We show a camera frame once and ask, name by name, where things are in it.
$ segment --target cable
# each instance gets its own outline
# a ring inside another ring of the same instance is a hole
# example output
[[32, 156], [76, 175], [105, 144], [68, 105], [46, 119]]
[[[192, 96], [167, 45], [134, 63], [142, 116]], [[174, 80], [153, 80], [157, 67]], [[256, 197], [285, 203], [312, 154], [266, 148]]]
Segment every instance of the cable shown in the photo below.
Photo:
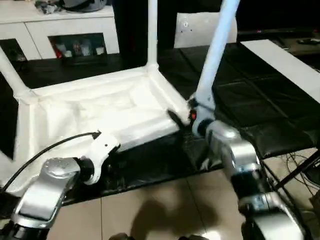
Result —
[[41, 155], [45, 154], [46, 152], [50, 151], [51, 149], [55, 148], [56, 146], [59, 146], [61, 144], [64, 144], [68, 141], [71, 141], [73, 139], [76, 138], [80, 138], [80, 137], [84, 137], [84, 136], [92, 136], [93, 139], [97, 138], [100, 135], [100, 132], [86, 132], [86, 133], [82, 133], [82, 134], [78, 134], [75, 136], [71, 136], [68, 137], [66, 139], [63, 139], [61, 141], [58, 141], [48, 147], [46, 147], [45, 149], [43, 149], [42, 151], [40, 151], [39, 153], [37, 153], [35, 156], [33, 156], [29, 161], [27, 161], [25, 164], [22, 165], [22, 167], [20, 167], [18, 169], [18, 171], [15, 172], [15, 174], [13, 174], [13, 176], [9, 179], [9, 181], [4, 185], [4, 187], [1, 189], [1, 192], [4, 193], [8, 187], [12, 184], [12, 182], [18, 177], [18, 175], [26, 168], [28, 167], [31, 163], [33, 163], [37, 158], [39, 158]]
[[[295, 163], [295, 165], [298, 167], [300, 164], [297, 163], [296, 161], [296, 157], [301, 157], [303, 159], [307, 159], [305, 156], [302, 156], [302, 155], [297, 155], [295, 152], [294, 153], [289, 153], [289, 156], [286, 154], [286, 161], [285, 161], [285, 166], [286, 166], [286, 169], [288, 170], [289, 173], [291, 173], [291, 170], [289, 169], [289, 160], [290, 158], [292, 159], [292, 161]], [[310, 190], [310, 188], [313, 188], [315, 190], [319, 190], [319, 188], [315, 187], [315, 186], [312, 186], [310, 184], [307, 184], [306, 182], [306, 179], [305, 179], [305, 176], [303, 176], [302, 173], [300, 173], [300, 176], [302, 178], [302, 181], [300, 179], [298, 179], [297, 177], [294, 177], [295, 180], [297, 180], [299, 183], [305, 185], [305, 187], [308, 189], [308, 191], [310, 192], [310, 194], [312, 196], [314, 196], [314, 193]]]

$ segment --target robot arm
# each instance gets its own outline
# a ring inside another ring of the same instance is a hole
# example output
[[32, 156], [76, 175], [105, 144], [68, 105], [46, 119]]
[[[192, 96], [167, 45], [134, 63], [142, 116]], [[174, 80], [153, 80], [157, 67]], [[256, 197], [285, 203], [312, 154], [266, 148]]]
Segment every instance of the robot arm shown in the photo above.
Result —
[[3, 240], [44, 240], [55, 222], [66, 193], [78, 179], [96, 183], [105, 159], [119, 148], [112, 135], [101, 133], [81, 158], [47, 160], [38, 178], [20, 199], [10, 223], [3, 229]]
[[239, 211], [246, 218], [242, 226], [244, 239], [302, 240], [302, 228], [279, 195], [272, 191], [255, 148], [235, 128], [217, 120], [214, 115], [216, 104], [212, 87], [239, 2], [224, 0], [222, 3], [195, 97], [190, 101], [192, 132], [205, 138], [222, 160], [238, 197]]

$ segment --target black leather surface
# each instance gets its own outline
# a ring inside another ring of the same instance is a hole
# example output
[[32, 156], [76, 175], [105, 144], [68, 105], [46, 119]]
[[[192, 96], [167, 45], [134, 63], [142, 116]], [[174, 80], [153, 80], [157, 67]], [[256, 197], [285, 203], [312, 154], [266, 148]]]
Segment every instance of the black leather surface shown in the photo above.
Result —
[[[160, 71], [186, 99], [197, 88], [207, 49], [193, 47], [159, 53]], [[19, 66], [18, 72], [27, 86], [38, 88], [134, 65], [115, 54], [108, 57], [107, 64], [75, 64], [61, 59], [29, 61]], [[2, 104], [1, 108], [1, 120], [11, 125], [6, 129], [10, 133], [4, 131], [1, 138], [0, 148], [5, 153], [13, 147], [17, 117], [17, 104], [9, 97], [9, 91], [2, 99], [7, 106]], [[214, 97], [216, 116], [237, 127], [261, 159], [318, 144], [319, 104], [242, 45], [227, 46], [214, 83]], [[101, 180], [93, 186], [77, 187], [69, 193], [66, 204], [198, 174], [207, 155], [206, 144], [190, 132], [165, 136], [110, 157], [103, 166]], [[216, 164], [210, 162], [204, 169], [221, 167]]]
[[[182, 52], [201, 73], [207, 50]], [[320, 104], [243, 45], [226, 48], [213, 92], [217, 117], [240, 129], [260, 159], [317, 146]]]

